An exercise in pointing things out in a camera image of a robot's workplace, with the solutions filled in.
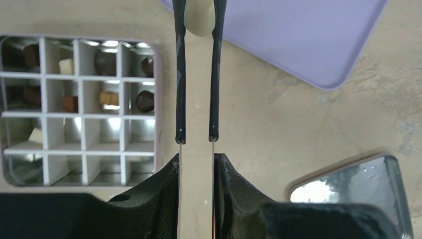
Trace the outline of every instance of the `white grid tray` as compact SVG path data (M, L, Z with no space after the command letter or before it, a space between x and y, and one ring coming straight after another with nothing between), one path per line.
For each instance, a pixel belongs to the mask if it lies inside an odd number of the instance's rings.
M41 86L41 109L8 109L4 103L2 124L3 174L13 174L8 164L42 158L42 185L121 186L137 184L159 170L163 147L160 141L162 122L162 63L153 46L143 41L71 37L10 36L28 38L39 43L39 73L0 71L3 101L6 85L18 81ZM60 42L68 40L73 51L74 75L59 74ZM94 56L99 46L87 44L108 41L116 54L116 76L97 76ZM154 77L132 77L129 66L135 54L130 44L144 44L145 54L153 54ZM120 107L105 110L99 104L99 92L114 91ZM133 105L141 90L154 92L155 110L143 114ZM64 95L78 96L78 113L62 111ZM21 135L31 130L18 122L36 121L42 129L43 143L28 142Z

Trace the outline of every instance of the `table surface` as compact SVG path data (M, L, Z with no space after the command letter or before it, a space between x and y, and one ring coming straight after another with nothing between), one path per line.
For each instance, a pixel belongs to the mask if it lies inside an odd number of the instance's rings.
M0 9L0 33L134 38L156 44L165 69L165 159L179 151L174 142L174 19L158 0L2 0ZM390 153L400 162L415 238L422 238L421 10L420 0L390 0L351 77L332 92L313 88L225 41L215 151L226 153L247 180L278 201L286 201L291 182L306 174ZM211 37L187 33L182 238L211 235L211 53ZM0 191L18 190L0 182ZM122 190L94 194L107 200Z

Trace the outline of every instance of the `tray compartment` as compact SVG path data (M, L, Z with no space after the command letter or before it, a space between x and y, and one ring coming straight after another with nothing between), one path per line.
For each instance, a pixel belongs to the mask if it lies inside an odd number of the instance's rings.
M44 185L82 185L82 157L80 155L47 155L44 158Z
M1 107L5 111L41 112L40 79L2 78Z
M64 152L81 150L81 117L47 118L48 149Z
M121 118L85 119L85 144L89 151L119 151Z
M78 81L76 80L46 80L47 112L65 113L63 97L79 97Z
M124 121L122 140L125 151L152 156L154 152L155 120L127 119Z
M84 184L90 186L120 186L120 156L88 155Z
M2 118L0 123L2 147L7 148L5 153L20 150L31 152L43 149L44 143L28 141L35 128L43 130L41 118Z
M155 172L154 157L126 156L122 168L122 181L127 185L137 185Z
M130 101L128 105L126 105L127 114L129 115L143 115L143 116L154 116L154 111L144 113L141 112L138 107L136 106L136 98L138 97L139 93L142 91L149 91L155 94L155 83L154 82L130 82L125 83L128 89L128 95L130 95Z
M82 86L84 113L118 114L120 106L100 103L100 92L119 94L119 83L119 80L84 81Z
M74 41L72 39L41 39L41 49L44 50L43 56L45 56L44 62L46 74L64 74L64 72L60 72L59 63L61 60L68 59L74 61L73 42ZM70 72L66 72L65 75L75 74L75 65L72 65L72 70Z
M40 73L39 45L36 37L0 37L0 71Z
M122 76L137 78L153 78L154 51L144 42L122 42Z
M104 76L115 77L117 72L117 46L118 41L94 41L94 40L81 40L78 42L78 69L79 74L82 76ZM99 62L108 62L108 66L114 68L104 69L96 67L96 58L98 54L104 58Z

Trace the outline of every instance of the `lavender tray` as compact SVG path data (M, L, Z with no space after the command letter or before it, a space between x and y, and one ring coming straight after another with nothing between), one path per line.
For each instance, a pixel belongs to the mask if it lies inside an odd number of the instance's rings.
M160 0L173 10L172 0ZM224 38L323 90L339 88L388 0L230 0Z

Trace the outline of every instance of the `tweezer arm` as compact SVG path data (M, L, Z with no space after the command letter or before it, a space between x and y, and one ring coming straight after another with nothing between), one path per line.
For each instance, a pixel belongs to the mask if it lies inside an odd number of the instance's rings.
M176 30L176 143L186 143L186 59L184 25L186 0L173 0L174 23Z
M226 8L226 0L214 0L214 8L215 8L215 28L214 28L214 31L212 31L214 44L212 48L210 125L209 125L209 136L208 136L208 140L210 142L216 142L219 137L218 116L219 116L220 59L221 59L221 42L223 38L224 13L225 13L225 8Z

